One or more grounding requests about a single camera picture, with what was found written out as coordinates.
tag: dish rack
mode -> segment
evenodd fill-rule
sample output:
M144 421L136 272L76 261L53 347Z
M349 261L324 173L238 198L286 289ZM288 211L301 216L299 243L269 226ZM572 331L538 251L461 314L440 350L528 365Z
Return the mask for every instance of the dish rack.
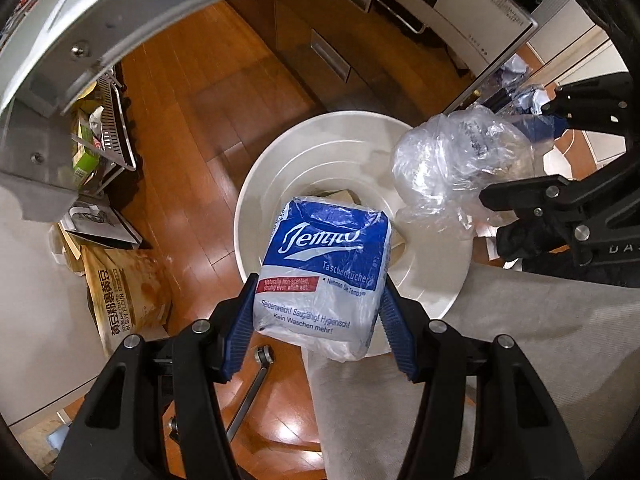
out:
M97 80L97 87L102 94L104 110L100 117L102 124L101 148L93 143L71 134L72 139L92 152L98 153L104 161L98 165L79 189L81 194L101 196L104 188L124 170L136 171L136 157L129 140L127 121L123 108L124 85L116 78L114 69L107 70Z

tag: plastic bag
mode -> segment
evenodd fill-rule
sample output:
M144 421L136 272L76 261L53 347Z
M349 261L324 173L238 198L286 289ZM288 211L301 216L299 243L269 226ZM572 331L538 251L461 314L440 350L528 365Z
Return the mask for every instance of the plastic bag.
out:
M388 266L391 224L359 205L291 200L260 270L254 328L329 359L369 349Z
M518 54L514 54L504 65L478 88L478 104L483 104L501 89L508 95L517 92L518 86L530 75L529 65Z
M402 136L392 157L398 194L407 207L400 221L428 222L438 231L471 237L475 224L504 225L513 215L489 211L481 189L534 176L531 143L487 108L443 114Z
M540 115L542 107L551 101L542 85L531 85L516 90L511 94L511 102L505 105L498 115L501 117L514 115Z
M554 148L554 141L568 130L565 118L544 115L516 115L505 117L530 140L533 148L534 176L543 176L545 155Z
M102 123L100 121L103 111L104 106L98 106L89 116L89 127L94 133L94 137L100 141L102 141Z

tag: white wall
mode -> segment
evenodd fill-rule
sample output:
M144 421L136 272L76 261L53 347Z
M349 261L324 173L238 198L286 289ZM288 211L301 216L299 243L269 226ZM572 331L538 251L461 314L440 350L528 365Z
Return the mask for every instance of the white wall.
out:
M587 38L586 36L581 38L590 30L591 32L599 30L600 34L592 34L590 32L593 38L589 40L585 39ZM556 83L559 85L612 72L626 72L625 63L622 61L616 48L610 41L602 44L602 42L606 40L606 35L604 35L604 40L599 39L601 36L602 31L591 21L576 1L569 0L569 2L531 38L529 46L534 49L543 63L548 63L554 60L558 54L570 45L573 45L572 48L574 48L575 45L578 44L584 47L594 43L594 41L597 43L593 46L593 48L596 48L594 52L556 79ZM562 56L558 56L553 63L550 63L547 67L553 65L556 66L556 68L565 70L567 68L565 67L567 61L571 59L570 56L584 56L588 51L583 52L583 49L575 49L575 52L572 54L568 54L568 52L569 51L565 51ZM623 137L600 132L586 132L586 139L590 146L591 154L599 168L625 152L625 140Z
M0 187L0 413L14 431L84 394L106 361L86 280L53 260L49 228Z

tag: metal rod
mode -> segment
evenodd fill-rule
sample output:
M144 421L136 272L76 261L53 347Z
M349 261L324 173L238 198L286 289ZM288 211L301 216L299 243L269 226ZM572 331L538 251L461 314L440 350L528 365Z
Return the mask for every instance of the metal rod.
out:
M229 424L229 427L226 428L226 438L229 440L229 442L231 442L236 436L240 424L242 424L242 421L244 420L246 414L249 412L249 408L254 402L255 396L258 394L258 391L262 386L262 382L267 376L269 366L273 363L271 347L268 345L258 347L255 351L255 359L260 363L260 370L258 370L258 373L254 378L254 382L249 387L249 390L244 396L244 399L242 399L242 403L240 404L238 411L234 415L234 418L231 420L231 424Z

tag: white cabinet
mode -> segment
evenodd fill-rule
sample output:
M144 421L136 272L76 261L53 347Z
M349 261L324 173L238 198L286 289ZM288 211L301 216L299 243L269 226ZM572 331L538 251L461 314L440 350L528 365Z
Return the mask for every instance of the white cabinet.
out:
M616 47L607 41L603 46L592 52L580 63L572 67L558 78L558 84L568 84L581 79L588 79L613 72L628 72Z
M551 61L564 49L578 40L594 23L575 0L569 0L529 40L543 63Z
M0 187L0 413L15 433L85 394L106 362L86 280L57 264L50 225Z
M479 76L534 20L511 0L395 0L433 30Z

